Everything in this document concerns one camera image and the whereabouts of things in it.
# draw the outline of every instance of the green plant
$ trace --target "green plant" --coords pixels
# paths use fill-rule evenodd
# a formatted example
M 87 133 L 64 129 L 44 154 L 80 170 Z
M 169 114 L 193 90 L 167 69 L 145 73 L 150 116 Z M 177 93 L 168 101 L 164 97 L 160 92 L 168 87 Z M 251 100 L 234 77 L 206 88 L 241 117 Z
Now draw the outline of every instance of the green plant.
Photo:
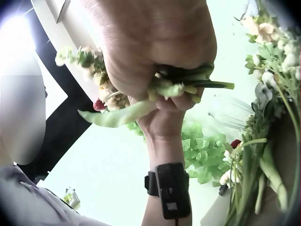
M 65 203 L 69 203 L 69 202 L 72 200 L 72 198 L 73 198 L 73 194 L 67 193 L 67 194 L 63 197 L 63 201 L 64 201 Z
M 129 130 L 144 138 L 137 122 L 127 124 Z M 190 178 L 197 178 L 200 184 L 213 180 L 213 186 L 221 184 L 221 176 L 230 169 L 227 162 L 223 161 L 224 152 L 232 151 L 232 147 L 226 142 L 224 134 L 214 137 L 206 137 L 202 133 L 198 123 L 184 121 L 182 127 L 182 144 L 185 157 L 185 169 L 188 169 Z

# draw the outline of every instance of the wrist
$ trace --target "wrist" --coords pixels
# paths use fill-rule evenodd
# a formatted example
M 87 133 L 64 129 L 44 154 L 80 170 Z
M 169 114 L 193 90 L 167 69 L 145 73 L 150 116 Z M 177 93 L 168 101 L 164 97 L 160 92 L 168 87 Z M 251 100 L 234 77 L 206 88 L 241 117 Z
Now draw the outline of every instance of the wrist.
M 181 136 L 150 137 L 146 136 L 146 144 L 150 157 L 150 171 L 167 163 L 181 162 L 184 166 L 184 153 Z

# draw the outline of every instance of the gray shirt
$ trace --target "gray shirt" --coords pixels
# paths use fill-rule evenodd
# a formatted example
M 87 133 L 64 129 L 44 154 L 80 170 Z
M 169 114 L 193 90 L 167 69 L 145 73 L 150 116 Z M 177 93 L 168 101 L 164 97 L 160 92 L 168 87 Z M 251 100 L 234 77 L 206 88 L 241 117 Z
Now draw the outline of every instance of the gray shirt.
M 37 187 L 18 166 L 0 167 L 0 205 L 15 226 L 109 226 Z

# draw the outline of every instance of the peach flower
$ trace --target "peach flower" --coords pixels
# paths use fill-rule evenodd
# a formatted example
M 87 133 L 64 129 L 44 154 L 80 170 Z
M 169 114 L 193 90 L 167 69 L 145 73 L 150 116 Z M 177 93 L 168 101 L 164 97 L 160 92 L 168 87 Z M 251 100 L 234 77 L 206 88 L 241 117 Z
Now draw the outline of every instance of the peach flower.
M 252 35 L 258 35 L 256 38 L 257 43 L 262 43 L 263 41 L 270 42 L 273 41 L 272 33 L 274 32 L 275 26 L 270 23 L 257 24 L 254 19 L 247 16 L 245 19 L 240 21 L 241 24 L 249 28 Z

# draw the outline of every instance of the forearm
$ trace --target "forearm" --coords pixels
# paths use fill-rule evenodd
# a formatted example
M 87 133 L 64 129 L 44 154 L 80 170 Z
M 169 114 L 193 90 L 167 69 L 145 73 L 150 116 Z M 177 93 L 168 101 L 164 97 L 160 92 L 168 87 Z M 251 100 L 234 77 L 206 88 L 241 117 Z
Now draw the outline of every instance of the forearm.
M 182 162 L 184 165 L 184 154 L 181 137 L 170 139 L 146 138 L 147 147 L 150 153 L 150 170 L 165 163 Z M 142 226 L 175 226 L 175 220 L 166 220 L 163 217 L 162 204 L 159 197 L 149 196 L 142 222 Z M 179 226 L 191 226 L 192 215 L 179 219 Z

